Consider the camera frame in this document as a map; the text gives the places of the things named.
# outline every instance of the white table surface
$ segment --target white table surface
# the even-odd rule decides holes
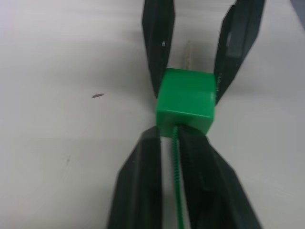
[[[194,68],[213,70],[231,3],[176,0],[170,67],[180,67],[191,40]],[[1,229],[105,226],[117,172],[154,125],[142,7],[0,1]],[[305,33],[290,2],[268,0],[260,36],[208,134],[265,229],[305,224],[304,70]]]

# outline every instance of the green plastic block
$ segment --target green plastic block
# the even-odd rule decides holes
[[[207,134],[214,120],[216,83],[211,73],[168,68],[160,88],[156,122],[161,136],[185,124]]]

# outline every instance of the small dark speck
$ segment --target small dark speck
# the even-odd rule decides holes
[[[69,156],[69,157],[67,158],[66,166],[70,163],[70,161],[71,161],[71,156]]]
[[[92,96],[92,98],[98,98],[98,97],[101,97],[103,95],[104,95],[104,93],[102,93],[102,94],[95,94],[94,96]]]

